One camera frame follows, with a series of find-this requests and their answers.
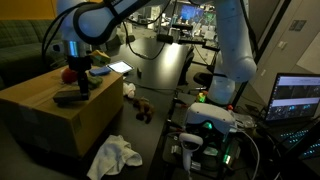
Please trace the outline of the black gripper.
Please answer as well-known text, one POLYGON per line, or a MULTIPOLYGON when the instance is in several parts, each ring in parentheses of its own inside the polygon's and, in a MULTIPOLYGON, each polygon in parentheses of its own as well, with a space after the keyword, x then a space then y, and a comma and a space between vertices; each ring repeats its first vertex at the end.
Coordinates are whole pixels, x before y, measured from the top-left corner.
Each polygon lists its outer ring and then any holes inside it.
POLYGON ((81 98, 83 100, 88 100, 89 99, 88 78, 85 71, 91 68, 92 59, 89 56, 85 56, 85 57, 68 56, 67 62, 71 70, 79 72, 78 85, 80 88, 81 98))

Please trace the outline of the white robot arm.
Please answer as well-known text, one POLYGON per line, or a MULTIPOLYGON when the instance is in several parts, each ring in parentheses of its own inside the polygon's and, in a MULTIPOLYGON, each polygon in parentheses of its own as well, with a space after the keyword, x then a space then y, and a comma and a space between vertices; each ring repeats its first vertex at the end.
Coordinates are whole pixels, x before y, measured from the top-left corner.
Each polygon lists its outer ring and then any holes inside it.
MULTIPOLYGON (((252 54, 248 23, 248 0, 189 0, 215 7, 218 56, 208 99, 227 104, 237 82, 249 81, 257 70, 252 54)), ((144 6, 158 6, 164 0, 57 0, 56 11, 64 19, 62 40, 69 64, 86 65, 86 47, 100 45, 115 35, 115 27, 144 6)))

